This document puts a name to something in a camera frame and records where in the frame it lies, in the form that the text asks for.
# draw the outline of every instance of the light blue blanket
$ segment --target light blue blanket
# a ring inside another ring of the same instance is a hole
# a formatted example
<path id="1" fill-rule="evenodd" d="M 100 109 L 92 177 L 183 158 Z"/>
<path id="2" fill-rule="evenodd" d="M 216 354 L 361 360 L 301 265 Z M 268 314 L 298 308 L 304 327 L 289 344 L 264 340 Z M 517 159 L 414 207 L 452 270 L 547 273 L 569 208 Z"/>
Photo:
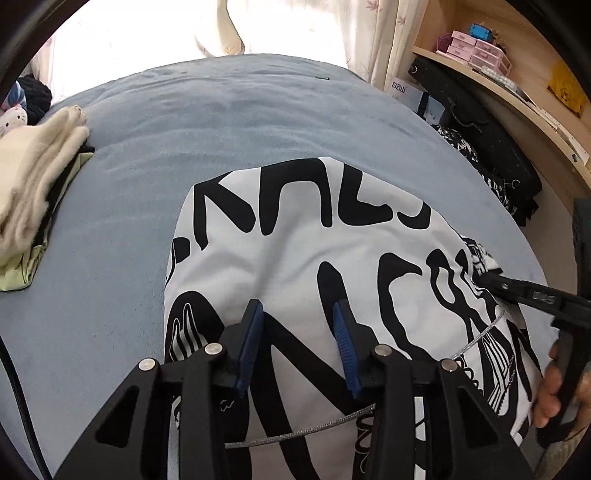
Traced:
<path id="1" fill-rule="evenodd" d="M 478 172 L 417 115 L 340 67 L 275 55 L 198 60 L 65 103 L 86 111 L 96 154 L 63 200 L 32 286 L 0 294 L 0 333 L 52 472 L 129 370 L 163 358 L 170 242 L 200 181 L 331 156 L 426 201 L 507 276 L 544 282 Z M 528 310 L 526 320 L 545 365 L 549 319 Z M 33 465 L 4 374 L 0 420 Z"/>

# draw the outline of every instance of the wooden cabinet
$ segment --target wooden cabinet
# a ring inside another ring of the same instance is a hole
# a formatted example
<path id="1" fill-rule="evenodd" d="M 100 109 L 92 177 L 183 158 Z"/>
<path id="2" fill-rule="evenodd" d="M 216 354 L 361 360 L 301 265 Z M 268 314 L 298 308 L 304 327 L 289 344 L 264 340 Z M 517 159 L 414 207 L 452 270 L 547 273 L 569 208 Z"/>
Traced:
<path id="1" fill-rule="evenodd" d="M 573 115 L 548 90 L 559 55 L 530 22 L 505 0 L 428 0 L 412 52 L 454 70 L 505 127 L 541 174 L 540 205 L 522 229 L 536 254 L 548 285 L 576 292 L 576 265 L 571 231 L 573 201 L 591 197 L 591 159 L 576 160 L 574 150 L 535 110 L 470 66 L 436 55 L 437 39 L 453 30 L 468 32 L 472 23 L 498 30 L 513 64 L 509 75 L 529 97 L 556 118 L 591 153 L 591 105 L 583 118 Z"/>
<path id="2" fill-rule="evenodd" d="M 591 105 L 581 119 L 547 90 L 560 56 L 533 25 L 505 0 L 429 0 L 414 46 L 433 51 L 437 39 L 453 30 L 468 32 L 472 23 L 498 30 L 513 64 L 509 78 L 556 118 L 591 153 Z"/>

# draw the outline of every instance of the silver bolt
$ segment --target silver bolt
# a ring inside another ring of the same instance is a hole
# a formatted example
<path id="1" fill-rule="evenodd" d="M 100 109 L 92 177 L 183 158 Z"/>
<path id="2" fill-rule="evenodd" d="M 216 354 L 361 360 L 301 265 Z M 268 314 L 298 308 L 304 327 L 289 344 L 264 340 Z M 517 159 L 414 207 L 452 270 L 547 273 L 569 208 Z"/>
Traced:
<path id="1" fill-rule="evenodd" d="M 389 345 L 386 345 L 384 343 L 379 343 L 375 346 L 374 352 L 376 355 L 379 355 L 379 356 L 388 356 L 389 354 L 392 353 L 392 347 L 390 347 Z"/>
<path id="2" fill-rule="evenodd" d="M 217 355 L 222 353 L 223 347 L 219 343 L 208 343 L 205 346 L 205 353 L 208 355 Z"/>
<path id="3" fill-rule="evenodd" d="M 152 370 L 156 366 L 156 360 L 153 358 L 144 358 L 139 364 L 138 367 L 142 372 L 147 372 L 148 370 Z"/>
<path id="4" fill-rule="evenodd" d="M 448 372 L 453 372 L 457 370 L 457 363 L 455 363 L 455 361 L 453 361 L 451 358 L 445 358 L 441 360 L 441 366 L 444 370 L 447 370 Z"/>

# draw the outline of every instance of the pink box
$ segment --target pink box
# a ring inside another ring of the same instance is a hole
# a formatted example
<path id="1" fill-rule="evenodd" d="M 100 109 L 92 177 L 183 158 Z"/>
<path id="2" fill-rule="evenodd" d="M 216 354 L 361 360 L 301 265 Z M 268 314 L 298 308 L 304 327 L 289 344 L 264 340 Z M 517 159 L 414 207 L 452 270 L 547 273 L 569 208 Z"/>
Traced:
<path id="1" fill-rule="evenodd" d="M 471 37 L 467 33 L 454 30 L 452 33 L 452 37 L 457 38 L 458 40 L 462 40 L 472 46 L 476 45 L 476 39 L 474 37 Z"/>
<path id="2" fill-rule="evenodd" d="M 447 53 L 449 53 L 450 55 L 455 55 L 456 57 L 460 57 L 464 60 L 470 60 L 470 57 L 472 56 L 472 54 L 469 51 L 462 50 L 461 48 L 454 47 L 453 45 L 449 45 L 449 47 L 447 48 Z"/>
<path id="3" fill-rule="evenodd" d="M 503 75 L 508 75 L 508 73 L 511 71 L 511 62 L 509 61 L 507 56 L 502 52 L 502 50 L 494 47 L 493 45 L 491 45 L 491 47 L 495 48 L 496 50 L 499 50 L 501 52 L 501 56 L 500 57 L 496 56 L 498 54 L 498 51 L 496 51 L 496 50 L 493 50 L 491 52 L 482 50 L 481 48 L 478 47 L 478 44 L 476 44 L 476 47 L 474 47 L 474 50 L 472 51 L 472 55 L 476 56 L 476 57 L 480 57 L 483 60 L 486 60 L 487 62 L 492 63 L 495 67 L 497 67 L 499 69 L 499 71 Z"/>
<path id="4" fill-rule="evenodd" d="M 472 51 L 474 50 L 474 47 L 472 45 L 470 45 L 469 43 L 466 43 L 462 40 L 458 40 L 457 38 L 454 38 L 452 40 L 452 47 L 459 48 L 460 50 L 464 50 L 469 53 L 472 53 Z"/>
<path id="5" fill-rule="evenodd" d="M 455 60 L 460 62 L 462 65 L 468 65 L 468 61 L 461 59 L 460 57 L 456 57 L 454 55 L 450 55 L 449 53 L 445 53 L 444 51 L 441 50 L 437 50 L 436 51 L 437 55 L 441 55 L 442 57 L 448 58 L 450 60 Z"/>
<path id="6" fill-rule="evenodd" d="M 500 73 L 501 75 L 504 75 L 504 73 L 500 70 L 500 68 L 495 65 L 494 63 L 491 63 L 489 61 L 486 61 L 485 59 L 483 59 L 482 57 L 479 57 L 477 55 L 472 55 L 472 57 L 470 58 L 470 62 L 469 65 L 472 67 L 489 67 L 490 69 L 493 69 L 495 72 Z"/>
<path id="7" fill-rule="evenodd" d="M 476 48 L 484 50 L 485 52 L 488 52 L 490 55 L 493 55 L 499 59 L 505 56 L 505 52 L 503 52 L 499 47 L 495 47 L 494 45 L 482 40 L 476 40 Z"/>

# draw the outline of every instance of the cream sweater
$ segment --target cream sweater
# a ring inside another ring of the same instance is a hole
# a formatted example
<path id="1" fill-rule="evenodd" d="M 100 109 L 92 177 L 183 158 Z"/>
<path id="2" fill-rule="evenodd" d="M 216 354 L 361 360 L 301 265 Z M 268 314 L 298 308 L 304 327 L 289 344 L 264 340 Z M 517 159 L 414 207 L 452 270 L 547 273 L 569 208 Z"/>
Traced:
<path id="1" fill-rule="evenodd" d="M 31 246 L 51 185 L 88 138 L 85 123 L 80 107 L 66 107 L 0 139 L 0 265 Z"/>

